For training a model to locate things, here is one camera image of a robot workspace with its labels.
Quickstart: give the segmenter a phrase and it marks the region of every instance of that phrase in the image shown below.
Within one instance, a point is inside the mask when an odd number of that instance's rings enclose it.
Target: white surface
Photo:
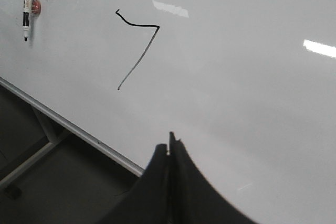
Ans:
[[[335,0],[0,0],[0,76],[141,166],[168,132],[260,223],[336,223]],[[124,83],[160,25],[143,61]]]

